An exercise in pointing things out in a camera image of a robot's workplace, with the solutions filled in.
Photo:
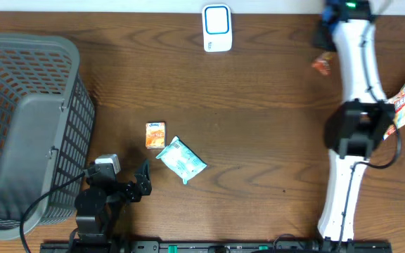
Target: white wall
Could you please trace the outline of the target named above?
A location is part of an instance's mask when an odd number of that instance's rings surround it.
[[[376,6],[387,0],[371,0]],[[227,4],[232,13],[320,13],[324,0],[0,0],[0,11],[103,11],[199,13],[206,4]],[[384,13],[405,15],[405,0]]]

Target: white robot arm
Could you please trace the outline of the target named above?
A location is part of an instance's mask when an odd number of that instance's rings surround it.
[[[379,79],[374,50],[375,25],[371,23],[373,17],[368,2],[358,15],[345,16],[342,11],[350,11],[346,5],[336,11],[339,18],[329,32],[341,64],[343,106],[333,116],[337,121],[327,123],[330,126],[326,131],[332,132],[329,129],[338,127],[333,122],[346,121],[340,130],[334,130],[333,136],[325,133],[325,142],[330,148],[330,176],[318,230],[323,238],[346,242],[354,238],[356,202],[367,167],[357,163],[367,162],[377,148],[391,124],[394,108],[385,102],[387,98]],[[375,111],[380,111],[380,115],[374,115]]]

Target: green light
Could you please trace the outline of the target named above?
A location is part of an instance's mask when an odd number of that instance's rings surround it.
[[[347,2],[346,5],[350,8],[356,8],[356,3]]]

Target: orange box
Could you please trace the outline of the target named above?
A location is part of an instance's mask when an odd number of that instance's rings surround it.
[[[146,124],[146,147],[165,148],[165,123],[155,122]]]

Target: plastic bag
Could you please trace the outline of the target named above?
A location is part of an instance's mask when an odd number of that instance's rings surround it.
[[[184,184],[207,166],[177,136],[156,158],[180,176]]]

